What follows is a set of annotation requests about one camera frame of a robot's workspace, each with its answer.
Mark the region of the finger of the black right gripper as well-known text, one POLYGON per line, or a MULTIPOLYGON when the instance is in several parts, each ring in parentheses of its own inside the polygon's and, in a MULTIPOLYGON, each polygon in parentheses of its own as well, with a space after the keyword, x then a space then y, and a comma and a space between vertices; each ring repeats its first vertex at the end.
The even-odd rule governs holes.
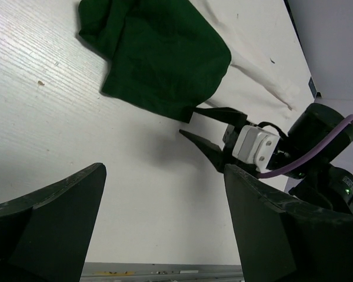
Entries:
POLYGON ((224 172, 225 166, 232 164, 232 157, 229 157, 218 145, 208 139, 183 129, 180 129, 179 133, 190 140, 205 155, 216 171, 224 172))
POLYGON ((206 116, 208 118, 226 123, 236 128, 242 128, 249 124, 248 115, 236 109, 229 107, 222 108, 195 108, 194 113, 206 116))

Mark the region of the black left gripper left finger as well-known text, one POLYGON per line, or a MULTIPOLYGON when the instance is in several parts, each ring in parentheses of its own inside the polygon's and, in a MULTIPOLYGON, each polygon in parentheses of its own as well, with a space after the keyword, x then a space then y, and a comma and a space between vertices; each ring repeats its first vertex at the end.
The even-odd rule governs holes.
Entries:
POLYGON ((0 204, 0 281, 79 281, 104 191, 106 167, 0 204))

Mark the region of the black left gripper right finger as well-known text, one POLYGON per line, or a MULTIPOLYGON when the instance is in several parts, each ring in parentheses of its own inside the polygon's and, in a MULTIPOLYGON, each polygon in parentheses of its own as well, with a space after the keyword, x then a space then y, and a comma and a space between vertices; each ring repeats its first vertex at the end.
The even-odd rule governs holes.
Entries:
POLYGON ((353 281, 353 215, 299 200, 231 164, 224 182, 245 281, 353 281))

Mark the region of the white green-sleeved t-shirt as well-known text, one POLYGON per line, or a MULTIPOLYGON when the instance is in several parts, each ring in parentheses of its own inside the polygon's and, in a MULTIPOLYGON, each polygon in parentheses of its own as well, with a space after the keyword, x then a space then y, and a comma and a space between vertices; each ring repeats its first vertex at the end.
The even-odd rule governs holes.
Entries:
POLYGON ((203 103, 290 117, 299 88, 218 1, 81 1, 79 37, 109 60, 101 91, 189 122, 203 103))

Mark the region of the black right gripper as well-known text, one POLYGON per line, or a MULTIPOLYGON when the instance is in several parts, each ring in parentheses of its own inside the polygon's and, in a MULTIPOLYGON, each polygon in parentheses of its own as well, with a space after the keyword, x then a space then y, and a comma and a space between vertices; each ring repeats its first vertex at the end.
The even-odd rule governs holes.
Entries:
POLYGON ((345 118, 336 110, 319 103, 310 104, 288 132, 267 121, 249 121, 248 125, 260 127, 280 137, 266 172, 261 173, 254 164, 245 164, 232 156, 243 127, 228 125, 223 137, 223 151, 232 157, 232 165, 241 167, 259 179, 270 179, 279 175, 303 179, 312 170, 329 165, 353 143, 353 118, 345 118))

